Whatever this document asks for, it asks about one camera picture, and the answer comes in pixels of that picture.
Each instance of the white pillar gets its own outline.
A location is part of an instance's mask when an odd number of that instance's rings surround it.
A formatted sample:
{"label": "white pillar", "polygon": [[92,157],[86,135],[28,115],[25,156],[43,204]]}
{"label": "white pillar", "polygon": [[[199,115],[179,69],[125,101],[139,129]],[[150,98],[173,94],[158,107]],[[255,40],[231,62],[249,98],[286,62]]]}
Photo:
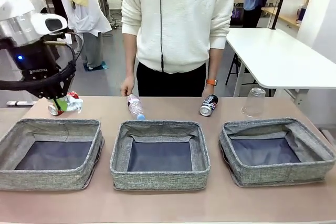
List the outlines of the white pillar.
{"label": "white pillar", "polygon": [[[297,38],[336,63],[336,0],[310,0]],[[314,124],[336,124],[336,90],[310,90],[301,109]]]}

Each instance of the clear plastic cup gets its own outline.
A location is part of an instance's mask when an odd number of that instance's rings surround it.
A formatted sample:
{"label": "clear plastic cup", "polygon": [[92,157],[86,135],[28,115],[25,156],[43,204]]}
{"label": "clear plastic cup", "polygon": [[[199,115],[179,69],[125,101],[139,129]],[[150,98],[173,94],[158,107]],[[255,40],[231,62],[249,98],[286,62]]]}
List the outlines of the clear plastic cup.
{"label": "clear plastic cup", "polygon": [[242,108],[243,114],[251,118],[261,116],[264,112],[265,95],[266,92],[264,89],[252,88]]}

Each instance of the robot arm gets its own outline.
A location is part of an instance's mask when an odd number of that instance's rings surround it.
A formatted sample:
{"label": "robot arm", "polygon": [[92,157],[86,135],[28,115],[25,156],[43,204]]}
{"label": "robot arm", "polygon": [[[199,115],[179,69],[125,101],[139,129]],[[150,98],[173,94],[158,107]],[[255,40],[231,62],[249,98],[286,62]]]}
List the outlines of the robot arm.
{"label": "robot arm", "polygon": [[[21,81],[0,81],[0,90],[27,90],[47,99],[64,97],[75,75],[77,58],[68,44],[46,40],[66,27],[61,16],[34,12],[29,0],[0,0],[0,50],[8,50],[23,76]],[[71,49],[72,60],[63,70],[56,63],[54,46]]]}

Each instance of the gray floor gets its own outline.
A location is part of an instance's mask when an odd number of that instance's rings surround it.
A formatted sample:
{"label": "gray floor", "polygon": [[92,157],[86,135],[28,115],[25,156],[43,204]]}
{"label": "gray floor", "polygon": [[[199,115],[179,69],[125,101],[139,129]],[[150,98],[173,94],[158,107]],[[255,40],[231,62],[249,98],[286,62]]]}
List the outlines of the gray floor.
{"label": "gray floor", "polygon": [[[122,34],[121,30],[115,30],[112,34],[113,36],[103,38],[104,60],[109,69],[85,72],[82,61],[79,59],[77,61],[76,75],[71,87],[72,91],[76,91],[79,95],[120,96],[120,84],[125,77]],[[218,86],[215,90],[219,97],[231,97],[233,95],[236,83],[236,76],[234,74],[231,75],[228,86],[225,86],[225,80],[233,55],[233,50],[227,44],[218,73]],[[64,66],[69,59],[69,55],[62,54],[60,60],[61,66]],[[5,51],[0,51],[0,80],[16,80]],[[246,95],[250,88],[250,85],[243,86],[241,96]],[[7,101],[23,100],[24,97],[23,91],[0,91],[0,108],[6,107]]]}

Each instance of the black pole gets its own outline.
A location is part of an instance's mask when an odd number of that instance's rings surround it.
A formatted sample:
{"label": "black pole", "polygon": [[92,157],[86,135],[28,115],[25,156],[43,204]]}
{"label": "black pole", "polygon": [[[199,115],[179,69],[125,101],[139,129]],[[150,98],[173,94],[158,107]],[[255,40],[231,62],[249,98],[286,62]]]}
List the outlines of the black pole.
{"label": "black pole", "polygon": [[274,20],[273,20],[273,24],[272,24],[272,27],[271,27],[272,30],[275,30],[275,25],[277,24],[277,21],[278,21],[278,18],[279,18],[279,14],[280,14],[283,2],[284,2],[284,0],[280,0],[279,1],[277,13],[275,14],[275,17],[274,17]]}

